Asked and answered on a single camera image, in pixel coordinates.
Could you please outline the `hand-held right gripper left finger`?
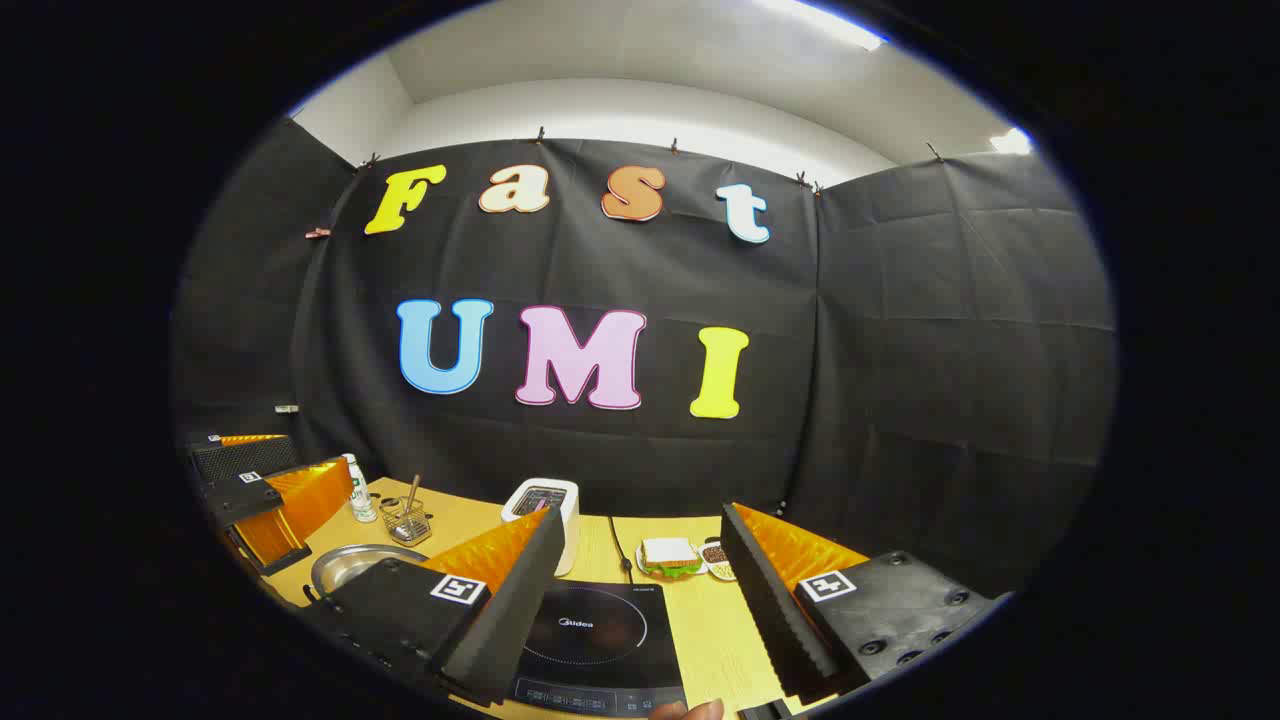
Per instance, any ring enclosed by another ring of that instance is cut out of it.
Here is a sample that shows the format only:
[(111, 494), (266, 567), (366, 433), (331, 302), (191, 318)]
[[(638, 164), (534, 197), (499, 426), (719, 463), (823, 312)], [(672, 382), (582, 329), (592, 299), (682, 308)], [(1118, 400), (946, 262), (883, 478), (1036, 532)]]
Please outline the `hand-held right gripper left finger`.
[(375, 562), (300, 618), (421, 694), (500, 705), (563, 550), (559, 509), (541, 509), (426, 562)]

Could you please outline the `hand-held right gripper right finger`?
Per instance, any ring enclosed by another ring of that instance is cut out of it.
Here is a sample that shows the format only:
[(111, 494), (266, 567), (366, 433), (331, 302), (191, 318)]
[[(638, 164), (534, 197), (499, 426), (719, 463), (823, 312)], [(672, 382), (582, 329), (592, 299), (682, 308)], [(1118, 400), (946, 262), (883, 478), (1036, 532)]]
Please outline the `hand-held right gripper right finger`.
[(905, 551), (868, 557), (741, 503), (723, 505), (719, 537), (782, 691), (804, 703), (920, 662), (1002, 605)]

